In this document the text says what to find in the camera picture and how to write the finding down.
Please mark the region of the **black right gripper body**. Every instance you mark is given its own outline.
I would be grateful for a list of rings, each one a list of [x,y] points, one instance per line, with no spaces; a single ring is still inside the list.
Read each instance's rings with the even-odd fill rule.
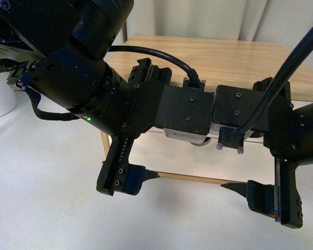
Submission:
[[[287,82],[268,108],[269,131],[263,145],[274,157],[274,185],[279,188],[276,200],[281,225],[299,229],[303,226],[302,201],[296,187],[294,160],[296,145],[292,142],[289,117],[293,110],[290,83]]]

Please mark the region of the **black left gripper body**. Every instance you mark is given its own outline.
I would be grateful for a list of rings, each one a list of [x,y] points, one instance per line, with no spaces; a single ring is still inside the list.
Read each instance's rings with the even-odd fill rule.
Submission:
[[[133,85],[135,103],[131,114],[124,119],[121,131],[111,137],[105,147],[106,159],[97,179],[98,192],[112,196],[114,178],[120,167],[127,167],[134,140],[154,126],[162,91],[170,83],[170,68],[159,68],[151,59],[138,60],[128,82]]]

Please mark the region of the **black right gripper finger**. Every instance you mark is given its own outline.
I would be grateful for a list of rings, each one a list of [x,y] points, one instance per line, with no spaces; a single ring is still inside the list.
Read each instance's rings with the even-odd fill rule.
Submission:
[[[264,216],[280,220],[280,212],[278,209],[278,202],[276,197],[279,188],[272,184],[261,184],[254,180],[245,182],[228,182],[221,184],[228,190],[234,191],[243,196],[251,211],[259,213]]]

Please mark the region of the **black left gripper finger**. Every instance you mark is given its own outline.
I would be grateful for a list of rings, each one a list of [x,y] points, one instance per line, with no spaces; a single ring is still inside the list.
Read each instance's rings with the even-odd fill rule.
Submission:
[[[159,177],[156,171],[148,170],[144,166],[129,164],[127,167],[120,167],[116,171],[114,190],[129,195],[137,195],[143,182]]]

